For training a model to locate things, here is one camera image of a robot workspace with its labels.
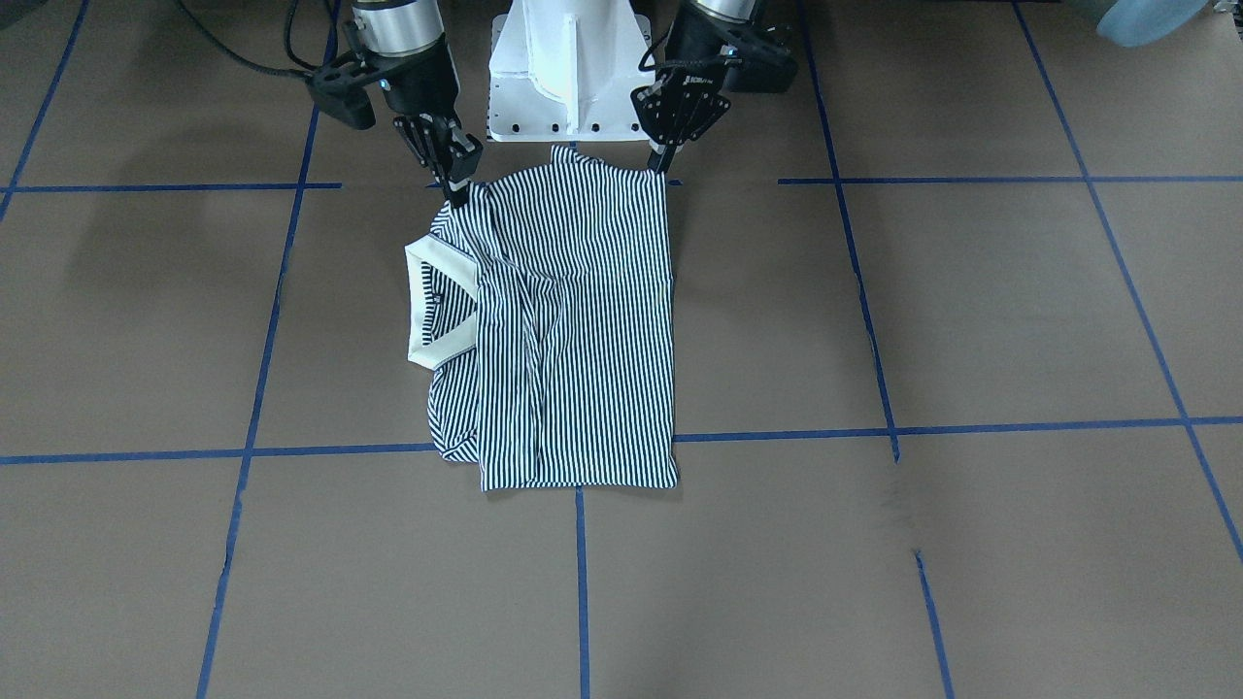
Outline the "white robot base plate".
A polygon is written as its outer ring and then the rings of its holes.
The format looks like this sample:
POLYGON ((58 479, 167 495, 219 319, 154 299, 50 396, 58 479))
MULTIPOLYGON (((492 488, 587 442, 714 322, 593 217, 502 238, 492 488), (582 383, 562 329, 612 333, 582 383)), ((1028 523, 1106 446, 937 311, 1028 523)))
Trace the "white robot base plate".
POLYGON ((631 93, 653 40, 629 1, 515 1, 491 27, 493 142, 641 142, 631 93))

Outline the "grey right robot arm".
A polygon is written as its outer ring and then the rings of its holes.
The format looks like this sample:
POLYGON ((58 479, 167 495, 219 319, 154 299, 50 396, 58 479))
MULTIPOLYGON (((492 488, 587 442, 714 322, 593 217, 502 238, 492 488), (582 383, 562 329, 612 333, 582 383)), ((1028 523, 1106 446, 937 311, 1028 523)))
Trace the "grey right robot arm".
POLYGON ((392 126, 441 187, 454 209, 469 203, 484 143, 462 129, 460 81, 435 1, 353 1, 347 49, 311 72, 308 93, 323 114, 365 131, 377 117, 368 90, 382 93, 392 126))

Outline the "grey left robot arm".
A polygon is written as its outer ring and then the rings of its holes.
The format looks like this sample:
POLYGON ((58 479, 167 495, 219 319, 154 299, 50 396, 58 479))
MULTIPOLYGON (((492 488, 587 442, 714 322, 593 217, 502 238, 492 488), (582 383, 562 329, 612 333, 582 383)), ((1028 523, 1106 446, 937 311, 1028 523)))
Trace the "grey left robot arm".
POLYGON ((675 155, 723 114, 728 93, 781 95, 796 80, 789 29, 764 26, 763 1, 681 1, 667 31, 653 40, 638 70, 653 83, 631 91, 648 134, 648 169, 669 172, 675 155))

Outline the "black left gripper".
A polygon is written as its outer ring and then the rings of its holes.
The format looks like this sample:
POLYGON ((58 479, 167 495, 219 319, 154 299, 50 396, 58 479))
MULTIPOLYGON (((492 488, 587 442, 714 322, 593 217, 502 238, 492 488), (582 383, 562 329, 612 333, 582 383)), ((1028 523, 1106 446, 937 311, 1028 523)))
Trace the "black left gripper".
POLYGON ((653 80, 631 92, 638 128, 650 142, 649 169, 667 174, 687 142, 731 109, 728 93, 786 93, 798 72, 791 26, 762 10, 679 10, 638 62, 653 80))

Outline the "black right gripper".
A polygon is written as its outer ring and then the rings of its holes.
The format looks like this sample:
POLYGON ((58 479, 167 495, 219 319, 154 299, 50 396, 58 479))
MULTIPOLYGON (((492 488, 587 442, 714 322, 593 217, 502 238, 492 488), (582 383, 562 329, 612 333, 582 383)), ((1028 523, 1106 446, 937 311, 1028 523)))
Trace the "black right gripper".
POLYGON ((462 131, 456 111, 460 85, 447 37, 404 56, 369 50, 339 53, 311 73, 307 91, 323 114, 365 131, 377 122, 369 85, 378 85, 389 109, 399 114, 392 127, 435 178, 450 206, 465 206, 471 178, 484 159, 484 143, 462 131))

